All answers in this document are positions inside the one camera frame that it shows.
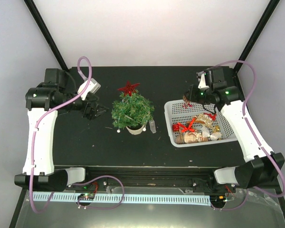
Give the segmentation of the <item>brown pine cone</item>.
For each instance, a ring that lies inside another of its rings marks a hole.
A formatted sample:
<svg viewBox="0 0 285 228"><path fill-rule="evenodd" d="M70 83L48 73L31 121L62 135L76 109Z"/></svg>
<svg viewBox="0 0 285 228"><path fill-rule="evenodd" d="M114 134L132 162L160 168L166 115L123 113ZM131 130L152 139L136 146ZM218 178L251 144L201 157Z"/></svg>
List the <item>brown pine cone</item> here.
<svg viewBox="0 0 285 228"><path fill-rule="evenodd" d="M190 100L190 97L186 94L183 95L182 99L184 100L184 97L186 97L188 100Z"/></svg>

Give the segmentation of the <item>white perforated plastic basket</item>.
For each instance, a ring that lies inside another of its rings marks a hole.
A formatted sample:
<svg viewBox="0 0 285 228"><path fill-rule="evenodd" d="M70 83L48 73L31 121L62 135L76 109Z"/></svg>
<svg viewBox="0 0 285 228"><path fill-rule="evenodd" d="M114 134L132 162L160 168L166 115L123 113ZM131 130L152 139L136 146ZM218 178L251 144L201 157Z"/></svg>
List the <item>white perforated plastic basket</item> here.
<svg viewBox="0 0 285 228"><path fill-rule="evenodd" d="M173 146L178 148L227 143L236 136L226 118L214 105L169 101L164 114Z"/></svg>

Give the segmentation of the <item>small green christmas tree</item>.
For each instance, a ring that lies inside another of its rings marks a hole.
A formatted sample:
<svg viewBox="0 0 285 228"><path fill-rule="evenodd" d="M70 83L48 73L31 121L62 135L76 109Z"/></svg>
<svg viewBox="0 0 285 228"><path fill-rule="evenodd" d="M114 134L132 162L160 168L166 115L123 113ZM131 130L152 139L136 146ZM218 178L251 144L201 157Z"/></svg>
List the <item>small green christmas tree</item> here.
<svg viewBox="0 0 285 228"><path fill-rule="evenodd" d="M131 131L145 131L146 125L153 120L155 108L152 102L136 90L131 95L122 92L119 100L113 102L111 111L113 126L117 132L127 128Z"/></svg>

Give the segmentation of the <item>red glitter star topper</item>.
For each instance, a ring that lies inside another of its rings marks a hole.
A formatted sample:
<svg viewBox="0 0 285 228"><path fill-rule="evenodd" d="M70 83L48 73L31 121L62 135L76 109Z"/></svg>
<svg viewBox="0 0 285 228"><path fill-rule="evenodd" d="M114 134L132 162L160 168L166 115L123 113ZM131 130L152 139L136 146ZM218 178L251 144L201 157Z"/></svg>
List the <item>red glitter star topper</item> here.
<svg viewBox="0 0 285 228"><path fill-rule="evenodd" d="M140 85L140 83L131 84L130 81L127 81L124 87L117 89L120 92L123 92L123 96L126 97L127 95L132 96L132 94L137 93L136 88Z"/></svg>

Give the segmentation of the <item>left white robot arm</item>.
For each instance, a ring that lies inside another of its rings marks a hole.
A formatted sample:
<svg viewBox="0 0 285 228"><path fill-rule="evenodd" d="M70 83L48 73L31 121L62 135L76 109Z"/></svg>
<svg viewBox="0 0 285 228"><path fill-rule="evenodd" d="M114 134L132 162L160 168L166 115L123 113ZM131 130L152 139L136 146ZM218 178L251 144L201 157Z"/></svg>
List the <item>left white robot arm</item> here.
<svg viewBox="0 0 285 228"><path fill-rule="evenodd" d="M70 100L60 108L62 112L80 111L82 117L95 119L108 108L99 104L96 92L101 87L95 80L84 82L74 92L67 90L72 76L61 69L47 68L45 78L37 87L26 93L29 137L28 151L22 173L14 177L15 185L32 191L64 191L67 186L77 184L86 190L92 186L92 177L83 167L55 170L53 162L54 127L58 117L57 106Z"/></svg>

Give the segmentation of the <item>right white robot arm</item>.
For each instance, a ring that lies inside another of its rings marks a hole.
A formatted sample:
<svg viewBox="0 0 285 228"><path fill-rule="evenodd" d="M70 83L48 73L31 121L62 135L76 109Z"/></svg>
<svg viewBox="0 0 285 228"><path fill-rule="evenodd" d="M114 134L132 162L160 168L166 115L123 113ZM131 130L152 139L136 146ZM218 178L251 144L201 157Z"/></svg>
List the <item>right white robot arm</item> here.
<svg viewBox="0 0 285 228"><path fill-rule="evenodd" d="M206 180L211 191L224 184L251 188L273 181L281 173L285 159L265 142L247 111L237 86L228 86L222 67L211 67L197 74L198 84L184 94L187 100L201 105L214 104L231 126L241 147L245 164L214 171Z"/></svg>

